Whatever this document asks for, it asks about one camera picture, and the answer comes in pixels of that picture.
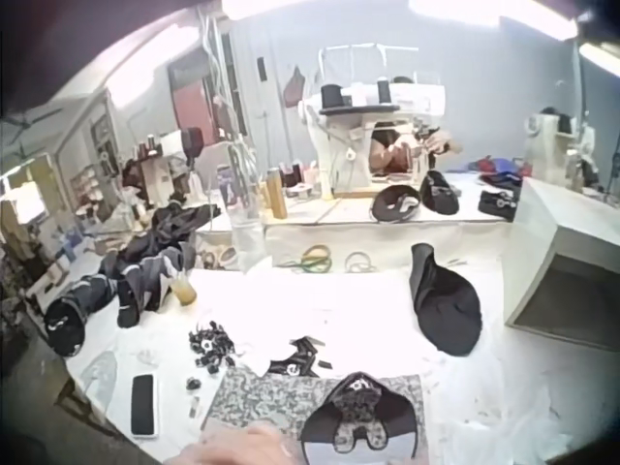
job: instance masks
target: floor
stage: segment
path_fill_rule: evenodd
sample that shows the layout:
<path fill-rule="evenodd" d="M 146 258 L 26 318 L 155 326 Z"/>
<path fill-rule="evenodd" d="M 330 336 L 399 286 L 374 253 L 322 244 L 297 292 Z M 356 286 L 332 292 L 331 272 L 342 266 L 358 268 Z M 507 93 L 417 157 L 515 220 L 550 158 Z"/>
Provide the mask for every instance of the floor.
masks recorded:
<path fill-rule="evenodd" d="M 2 381 L 3 433 L 12 431 L 43 443 L 53 465 L 157 464 L 130 442 L 109 438 L 54 406 L 69 375 L 62 358 L 34 330 L 28 332 L 32 336 L 27 351 Z"/>

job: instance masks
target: person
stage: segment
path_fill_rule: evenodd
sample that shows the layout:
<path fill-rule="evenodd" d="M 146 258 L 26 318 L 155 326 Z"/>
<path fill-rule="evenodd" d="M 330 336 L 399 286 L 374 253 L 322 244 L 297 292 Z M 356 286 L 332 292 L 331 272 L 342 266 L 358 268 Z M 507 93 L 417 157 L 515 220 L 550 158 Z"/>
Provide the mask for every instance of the person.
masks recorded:
<path fill-rule="evenodd" d="M 188 446 L 164 465 L 296 465 L 292 449 L 275 426 L 256 422 Z"/>
<path fill-rule="evenodd" d="M 395 84 L 413 84 L 408 77 L 395 77 Z M 389 174 L 407 172 L 411 150 L 419 146 L 413 135 L 400 134 L 392 122 L 379 122 L 371 135 L 369 165 L 373 174 Z M 459 153 L 461 146 L 452 139 L 448 131 L 437 131 L 424 142 L 427 150 L 443 154 L 446 148 L 449 152 Z"/>

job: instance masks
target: smartphone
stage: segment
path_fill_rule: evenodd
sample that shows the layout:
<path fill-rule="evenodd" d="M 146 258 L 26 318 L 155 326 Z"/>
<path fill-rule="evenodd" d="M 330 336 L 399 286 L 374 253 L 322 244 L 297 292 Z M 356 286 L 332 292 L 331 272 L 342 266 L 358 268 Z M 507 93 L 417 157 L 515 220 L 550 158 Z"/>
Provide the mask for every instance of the smartphone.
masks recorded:
<path fill-rule="evenodd" d="M 152 439 L 159 434 L 155 375 L 140 375 L 132 385 L 132 435 Z"/>

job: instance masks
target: white table surface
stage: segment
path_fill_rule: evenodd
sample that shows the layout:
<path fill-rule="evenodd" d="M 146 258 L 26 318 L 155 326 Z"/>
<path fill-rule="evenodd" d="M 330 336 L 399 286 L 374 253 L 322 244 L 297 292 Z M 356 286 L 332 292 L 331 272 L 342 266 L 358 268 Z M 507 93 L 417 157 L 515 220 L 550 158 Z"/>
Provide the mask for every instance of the white table surface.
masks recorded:
<path fill-rule="evenodd" d="M 446 180 L 461 191 L 459 198 L 460 209 L 452 216 L 440 215 L 420 205 L 418 212 L 409 221 L 410 223 L 423 222 L 503 222 L 502 218 L 487 215 L 478 210 L 478 204 L 483 190 L 498 192 L 499 190 L 478 181 L 477 173 L 446 173 Z M 323 201 L 287 200 L 289 217 L 286 220 L 277 220 L 266 215 L 268 227 L 282 225 L 335 225 L 350 223 L 376 223 L 369 215 L 372 199 L 340 199 Z M 231 221 L 223 209 L 222 215 L 215 218 L 210 224 L 198 229 L 198 233 L 228 233 L 232 230 Z"/>
<path fill-rule="evenodd" d="M 618 355 L 505 327 L 499 261 L 483 253 L 485 244 L 479 237 L 470 245 L 467 263 L 454 269 L 476 288 L 483 314 L 480 342 L 468 357 L 439 353 L 419 331 L 408 287 L 411 263 L 403 259 L 393 269 L 367 275 L 298 275 L 268 268 L 244 276 L 196 269 L 190 277 L 199 291 L 193 305 L 182 308 L 169 296 L 158 313 L 146 313 L 138 326 L 120 329 L 115 299 L 90 318 L 84 346 L 67 359 L 67 367 L 83 386 L 84 368 L 100 353 L 114 351 L 118 373 L 106 416 L 160 461 L 199 439 L 200 425 L 221 382 L 222 373 L 212 377 L 196 368 L 188 342 L 188 332 L 197 322 L 209 320 L 222 324 L 236 347 L 248 351 L 244 359 L 252 366 L 286 357 L 291 339 L 310 334 L 326 342 L 322 359 L 333 364 L 327 372 L 333 377 L 357 370 L 376 377 L 420 374 L 433 465 L 441 464 L 442 454 L 450 449 L 440 423 L 463 420 L 456 410 L 492 416 L 498 406 L 522 400 L 519 395 L 524 392 L 541 392 L 544 399 L 545 388 L 562 431 L 573 436 L 572 445 L 593 440 L 620 407 Z M 154 355 L 157 367 L 139 361 L 140 351 Z M 135 376 L 153 371 L 160 384 L 160 434 L 155 440 L 139 441 L 130 433 L 131 385 Z M 185 390 L 191 376 L 202 381 L 201 415 L 196 419 L 189 419 L 195 394 Z M 86 395 L 93 398 L 90 390 Z M 526 402 L 526 407 L 531 405 L 534 402 Z M 537 413 L 546 414 L 548 408 Z M 519 419 L 521 428 L 534 425 L 533 417 Z M 515 423 L 515 418 L 505 418 L 503 424 L 511 432 Z"/>

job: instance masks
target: gray patterned fabric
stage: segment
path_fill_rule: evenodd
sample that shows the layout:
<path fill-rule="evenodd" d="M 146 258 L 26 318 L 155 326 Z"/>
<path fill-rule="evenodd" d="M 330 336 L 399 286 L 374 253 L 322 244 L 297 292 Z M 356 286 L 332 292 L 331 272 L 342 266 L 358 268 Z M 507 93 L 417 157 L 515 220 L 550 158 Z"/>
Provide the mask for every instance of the gray patterned fabric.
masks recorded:
<path fill-rule="evenodd" d="M 418 375 L 378 380 L 386 388 L 404 395 L 414 406 L 418 419 L 418 451 L 412 463 L 428 463 L 424 429 L 424 402 Z M 215 394 L 202 430 L 232 426 L 242 428 L 253 421 L 269 420 L 284 435 L 297 440 L 303 423 L 320 407 L 338 380 L 266 374 L 256 376 L 245 367 L 230 368 Z"/>

